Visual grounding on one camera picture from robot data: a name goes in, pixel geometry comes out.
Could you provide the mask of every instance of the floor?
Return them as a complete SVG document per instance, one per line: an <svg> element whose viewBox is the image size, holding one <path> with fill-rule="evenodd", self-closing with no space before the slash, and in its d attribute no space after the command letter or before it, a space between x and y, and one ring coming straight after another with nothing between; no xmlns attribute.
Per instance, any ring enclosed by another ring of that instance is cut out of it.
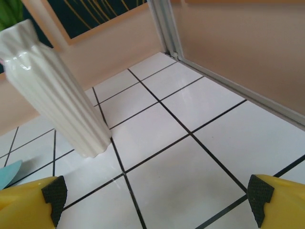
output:
<svg viewBox="0 0 305 229"><path fill-rule="evenodd" d="M58 229L256 229L251 174L305 183L305 132L162 53L86 94L113 134L96 158L43 117L0 137L11 185L64 175Z"/></svg>

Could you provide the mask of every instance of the vase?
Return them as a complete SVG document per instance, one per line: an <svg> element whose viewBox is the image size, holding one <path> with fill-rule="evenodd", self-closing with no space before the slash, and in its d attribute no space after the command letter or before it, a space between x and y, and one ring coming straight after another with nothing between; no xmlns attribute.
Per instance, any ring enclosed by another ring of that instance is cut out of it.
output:
<svg viewBox="0 0 305 229"><path fill-rule="evenodd" d="M38 40L30 20L0 32L0 58L7 80L74 149L95 157L111 132L59 55Z"/></svg>

